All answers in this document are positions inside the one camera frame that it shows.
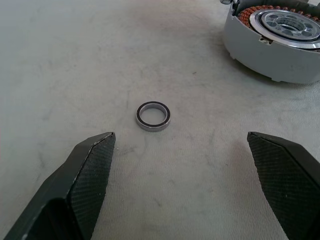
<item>white table surface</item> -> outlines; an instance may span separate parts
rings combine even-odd
[[[319,83],[272,82],[233,61],[216,0],[0,3],[0,239],[84,139],[116,147],[93,240],[286,240],[248,131],[320,159]],[[138,106],[171,110],[159,133]]]

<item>bearing inner ring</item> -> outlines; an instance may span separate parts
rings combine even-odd
[[[159,124],[150,124],[142,120],[142,113],[147,109],[158,109],[163,112],[165,118],[164,121]],[[148,101],[142,104],[136,111],[136,122],[145,131],[148,132],[159,132],[168,127],[171,119],[169,108],[162,102]]]

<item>metal ring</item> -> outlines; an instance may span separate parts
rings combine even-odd
[[[320,37],[319,24],[296,12],[269,11],[261,16],[261,22],[269,31],[287,39],[314,41]]]
[[[294,39],[289,39],[283,36],[280,36],[276,33],[273,33],[272,31],[269,31],[266,29],[266,27],[263,25],[261,22],[261,17],[265,13],[269,12],[274,12],[277,11],[279,13],[285,13],[285,14],[293,14],[293,12],[287,11],[287,10],[274,10],[274,9],[262,9],[255,11],[253,14],[250,15],[249,21],[251,26],[253,27],[254,30],[256,30],[259,34],[262,36],[266,37],[267,39],[270,39],[272,41],[293,47],[293,48],[299,48],[299,49],[306,49],[306,50],[314,50],[314,49],[319,49],[320,48],[320,39],[316,39],[314,41],[301,41],[301,40],[294,40]]]
[[[159,124],[149,124],[142,120],[141,115],[147,109],[159,109],[165,115],[165,119],[163,122]],[[136,122],[145,131],[148,132],[159,132],[168,127],[170,123],[170,110],[169,108],[161,102],[158,101],[148,101],[142,104],[136,111]]]

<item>gray motor housing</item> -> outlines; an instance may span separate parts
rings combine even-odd
[[[276,82],[309,84],[320,81],[320,52],[290,47],[276,41],[269,41],[254,30],[246,27],[235,15],[242,10],[259,5],[277,6],[274,0],[241,1],[237,9],[231,5],[224,26],[223,40],[226,49],[233,59],[238,60],[248,68],[263,74]],[[313,16],[318,16],[318,7],[291,1],[304,5]]]

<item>bearing outer ring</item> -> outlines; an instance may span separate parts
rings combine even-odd
[[[288,39],[266,29],[263,26],[263,24],[260,22],[260,17],[267,12],[273,12],[273,11],[275,11],[275,9],[261,9],[253,12],[249,17],[249,22],[252,28],[256,30],[259,34],[261,34],[263,37],[266,37],[272,41],[275,41],[293,48],[306,49],[306,50],[316,50],[320,48],[320,39],[317,39],[314,41],[299,41],[294,39]],[[290,13],[287,10],[281,10],[281,9],[277,9],[276,11]]]
[[[147,109],[159,109],[165,115],[165,119],[163,122],[159,124],[149,124],[142,120],[141,115]],[[142,104],[136,111],[136,122],[140,128],[148,132],[160,132],[166,129],[171,120],[171,113],[169,108],[164,105],[162,102],[158,101],[148,101]]]

